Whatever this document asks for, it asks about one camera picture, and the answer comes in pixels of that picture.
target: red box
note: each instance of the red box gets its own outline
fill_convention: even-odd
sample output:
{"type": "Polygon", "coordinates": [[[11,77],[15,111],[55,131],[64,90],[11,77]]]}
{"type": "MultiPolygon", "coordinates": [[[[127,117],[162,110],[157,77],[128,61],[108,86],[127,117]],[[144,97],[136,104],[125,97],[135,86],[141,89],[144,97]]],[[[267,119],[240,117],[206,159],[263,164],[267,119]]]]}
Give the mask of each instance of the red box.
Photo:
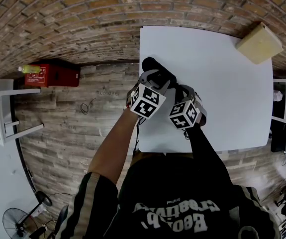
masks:
{"type": "Polygon", "coordinates": [[[33,64],[41,67],[40,73],[25,75],[25,85],[50,87],[77,87],[80,80],[80,69],[71,69],[54,64],[33,64]]]}

